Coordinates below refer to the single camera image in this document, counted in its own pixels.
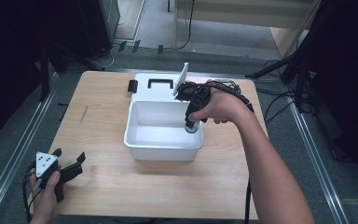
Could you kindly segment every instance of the handheld controller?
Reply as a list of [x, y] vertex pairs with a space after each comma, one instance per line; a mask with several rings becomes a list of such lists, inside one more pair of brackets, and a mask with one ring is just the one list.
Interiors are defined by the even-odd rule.
[[45, 189], [46, 184], [48, 183], [48, 179], [51, 177], [51, 175], [55, 171], [60, 172], [60, 180], [54, 189], [57, 202], [61, 202], [64, 199], [62, 192], [63, 184], [83, 173], [81, 165], [86, 159], [84, 152], [80, 154], [75, 163], [63, 169], [59, 169], [58, 158], [61, 156], [61, 154], [62, 151], [60, 148], [57, 148], [52, 154], [37, 152], [35, 161], [33, 161], [26, 170], [26, 176], [22, 181], [22, 196], [28, 221], [30, 221], [32, 217], [30, 213], [30, 205], [28, 204], [26, 196], [26, 184], [28, 182], [29, 175], [31, 175], [31, 169], [35, 169], [34, 174], [36, 176], [36, 185], [34, 186], [33, 191], [36, 191], [37, 189]]
[[177, 88], [176, 100], [189, 101], [189, 105], [186, 111], [186, 126], [185, 129], [188, 133], [195, 133], [198, 129], [198, 124], [188, 119], [191, 113], [201, 110], [211, 99], [211, 88], [216, 88], [220, 91], [230, 93], [240, 100], [242, 100], [248, 108], [254, 112], [251, 102], [241, 95], [240, 87], [233, 81], [228, 81], [229, 85], [221, 81], [211, 81], [205, 84], [197, 84], [194, 82], [186, 81]]

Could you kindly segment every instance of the metal frame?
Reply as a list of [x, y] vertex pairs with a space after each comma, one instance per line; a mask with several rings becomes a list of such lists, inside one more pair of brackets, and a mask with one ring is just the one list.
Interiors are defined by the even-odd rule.
[[4, 199], [5, 194], [10, 186], [10, 183], [21, 165], [22, 159], [25, 153], [28, 151], [28, 147], [30, 146], [34, 138], [34, 134], [36, 133], [40, 122], [45, 116], [46, 111], [48, 110], [48, 107], [51, 103], [51, 99], [55, 94], [58, 81], [59, 75], [58, 73], [54, 73], [50, 82], [51, 91], [46, 96], [46, 100], [44, 102], [39, 103], [36, 111], [34, 112], [33, 117], [31, 118], [31, 121], [29, 122], [27, 128], [22, 134], [19, 143], [17, 144], [10, 159], [8, 160], [4, 171], [0, 175], [0, 203]]

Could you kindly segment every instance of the right hand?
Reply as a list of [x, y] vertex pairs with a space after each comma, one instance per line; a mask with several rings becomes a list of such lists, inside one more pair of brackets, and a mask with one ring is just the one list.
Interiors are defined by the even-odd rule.
[[252, 111], [239, 98], [211, 88], [210, 102], [201, 110], [191, 113], [188, 118], [191, 121], [213, 119], [216, 124], [228, 121], [237, 123], [245, 113], [252, 113]]

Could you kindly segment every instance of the black stand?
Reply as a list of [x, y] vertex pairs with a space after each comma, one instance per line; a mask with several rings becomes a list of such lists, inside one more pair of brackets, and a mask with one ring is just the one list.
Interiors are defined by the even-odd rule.
[[300, 104], [302, 101], [302, 90], [305, 83], [305, 77], [311, 69], [310, 62], [313, 57], [315, 57], [315, 49], [313, 48], [317, 46], [317, 38], [321, 36], [320, 32], [324, 28], [327, 17], [330, 15], [328, 12], [334, 9], [334, 4], [327, 5], [326, 7], [324, 6], [324, 1], [322, 1], [310, 27], [310, 31], [293, 54], [257, 73], [246, 76], [248, 78], [259, 78], [287, 65], [281, 75], [281, 81], [284, 84], [288, 84], [297, 77], [295, 104], [300, 112], [302, 112]]

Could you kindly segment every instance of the hand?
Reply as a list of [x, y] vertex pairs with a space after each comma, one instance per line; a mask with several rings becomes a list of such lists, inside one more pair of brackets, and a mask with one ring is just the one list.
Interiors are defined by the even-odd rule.
[[[48, 179], [45, 189], [41, 189], [40, 193], [34, 198], [34, 216], [30, 223], [52, 223], [58, 215], [59, 206], [57, 202], [54, 189], [60, 180], [60, 172], [55, 171]], [[30, 187], [34, 188], [36, 184], [36, 177], [30, 177]]]
[[191, 121], [211, 118], [214, 123], [226, 123], [231, 121], [237, 123], [244, 113], [252, 113], [248, 107], [237, 97], [211, 88], [211, 99], [201, 110], [189, 115]]

